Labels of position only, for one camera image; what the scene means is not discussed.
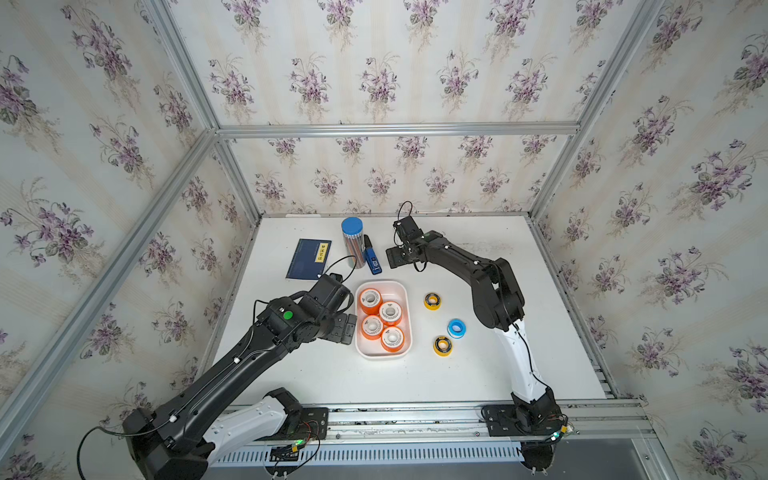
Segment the orange sealing tape roll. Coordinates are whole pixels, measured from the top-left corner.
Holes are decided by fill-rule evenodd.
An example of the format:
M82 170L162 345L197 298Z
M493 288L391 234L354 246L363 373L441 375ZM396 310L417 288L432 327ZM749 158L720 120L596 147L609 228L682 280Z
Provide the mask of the orange sealing tape roll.
M386 327L397 326L403 317L403 310L395 301L382 302L379 306L378 316Z
M405 343L405 334L397 326L387 327L382 332L380 343L385 351L389 353L398 352Z
M361 322L360 331L367 340L379 340L383 330L384 323L378 315L369 315Z
M358 296L359 308L366 315L377 315L381 304L381 293L375 288L367 288L361 291Z

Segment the white plastic storage box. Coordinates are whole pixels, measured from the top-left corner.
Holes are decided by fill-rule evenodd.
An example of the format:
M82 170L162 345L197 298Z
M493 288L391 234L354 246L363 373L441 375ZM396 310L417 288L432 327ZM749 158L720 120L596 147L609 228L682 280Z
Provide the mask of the white plastic storage box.
M402 357L413 345L405 287L393 280L362 283L355 294L355 347L370 360Z

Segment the small yellow-black tape roll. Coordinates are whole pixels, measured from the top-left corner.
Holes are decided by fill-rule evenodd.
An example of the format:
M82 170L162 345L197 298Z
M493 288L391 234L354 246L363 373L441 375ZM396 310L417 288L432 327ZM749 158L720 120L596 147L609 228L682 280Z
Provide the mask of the small yellow-black tape roll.
M442 297L436 292L430 292L424 297L424 306L429 311L437 311L442 306Z
M448 357L453 352L453 342L449 337L438 336L434 339L433 350L440 357Z

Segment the blue-centred orange tape roll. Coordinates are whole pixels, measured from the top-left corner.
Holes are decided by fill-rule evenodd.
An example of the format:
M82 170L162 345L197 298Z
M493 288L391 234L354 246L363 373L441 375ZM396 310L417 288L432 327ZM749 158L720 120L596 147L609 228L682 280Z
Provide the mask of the blue-centred orange tape roll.
M448 323L447 333L453 339L461 339L466 335L466 325L460 319L452 319Z

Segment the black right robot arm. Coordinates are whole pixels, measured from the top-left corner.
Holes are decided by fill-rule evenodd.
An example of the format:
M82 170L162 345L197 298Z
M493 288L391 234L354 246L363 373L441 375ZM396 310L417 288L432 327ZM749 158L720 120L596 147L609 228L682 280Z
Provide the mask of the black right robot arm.
M527 435L560 439L568 420L535 365L523 325L524 295L509 262L475 255L434 230L424 232L411 217L396 221L394 230L396 245L386 250L389 266L434 264L454 274L469 286L476 318L498 334L511 374L513 410L494 420Z

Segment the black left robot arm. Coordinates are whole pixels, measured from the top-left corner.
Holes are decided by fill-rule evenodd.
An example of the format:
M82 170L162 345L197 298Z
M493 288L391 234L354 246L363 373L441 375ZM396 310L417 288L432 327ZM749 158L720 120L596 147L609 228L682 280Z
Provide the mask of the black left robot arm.
M154 410L137 408L122 423L128 451L146 479L200 479L223 441L214 422L240 394L289 353L316 339L350 344L353 295L339 274L307 291L254 310L243 337L189 387Z

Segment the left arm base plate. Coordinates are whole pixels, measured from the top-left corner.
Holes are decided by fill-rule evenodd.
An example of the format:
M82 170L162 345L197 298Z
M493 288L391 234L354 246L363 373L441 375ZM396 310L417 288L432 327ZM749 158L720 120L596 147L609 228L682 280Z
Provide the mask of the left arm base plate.
M329 413L325 407L303 407L301 413L290 414L276 433L256 437L255 441L325 440Z

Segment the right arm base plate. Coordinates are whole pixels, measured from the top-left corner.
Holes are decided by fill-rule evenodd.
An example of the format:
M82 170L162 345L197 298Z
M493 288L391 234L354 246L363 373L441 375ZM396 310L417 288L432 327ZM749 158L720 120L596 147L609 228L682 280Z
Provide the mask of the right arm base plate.
M480 410L491 437L546 437L559 439L568 431L560 407L547 399L532 404L490 404Z

